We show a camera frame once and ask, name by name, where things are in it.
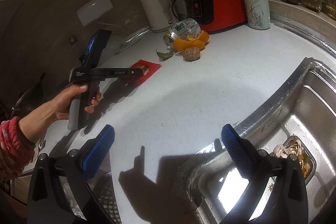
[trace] black handheld device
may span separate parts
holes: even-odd
[[[78,130],[87,126],[89,114],[84,110],[91,105],[95,92],[100,84],[107,78],[136,77],[141,76],[141,69],[130,68],[97,68],[103,49],[110,38],[111,31],[98,30],[91,37],[87,50],[82,60],[82,65],[73,68],[70,72],[69,82],[74,84],[86,84],[86,92],[76,95],[70,105],[69,130]]]

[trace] red sleeve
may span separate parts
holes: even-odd
[[[34,156],[34,150],[28,150],[18,136],[19,120],[14,117],[0,125],[0,181],[19,176]]]

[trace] light green cup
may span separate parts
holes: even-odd
[[[244,0],[249,26],[256,30],[271,27],[268,0]]]

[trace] brown round object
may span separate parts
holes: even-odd
[[[197,60],[200,56],[200,49],[198,47],[187,48],[183,52],[183,58],[187,61]]]

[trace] stainless steel sink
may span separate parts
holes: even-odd
[[[235,130],[268,153],[293,135],[304,143],[316,163],[306,184],[310,222],[336,186],[335,73],[318,60],[305,58],[288,80]],[[263,212],[274,180],[269,179],[251,219]],[[173,192],[199,223],[217,224],[247,185],[248,180],[240,176],[217,139],[179,167]]]

